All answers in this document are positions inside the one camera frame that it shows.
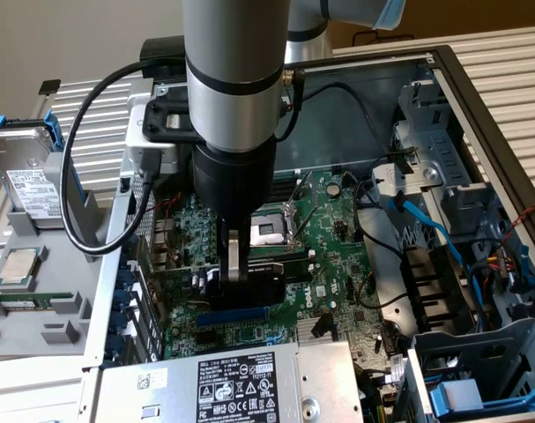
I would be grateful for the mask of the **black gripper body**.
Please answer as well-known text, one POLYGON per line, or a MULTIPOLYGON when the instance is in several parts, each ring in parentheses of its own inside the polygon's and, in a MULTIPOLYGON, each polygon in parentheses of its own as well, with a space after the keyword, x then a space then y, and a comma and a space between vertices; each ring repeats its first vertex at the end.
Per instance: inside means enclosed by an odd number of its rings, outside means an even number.
POLYGON ((228 224, 240 224, 271 192, 277 143, 269 139, 249 152, 192 149, 194 186, 204 205, 228 224))

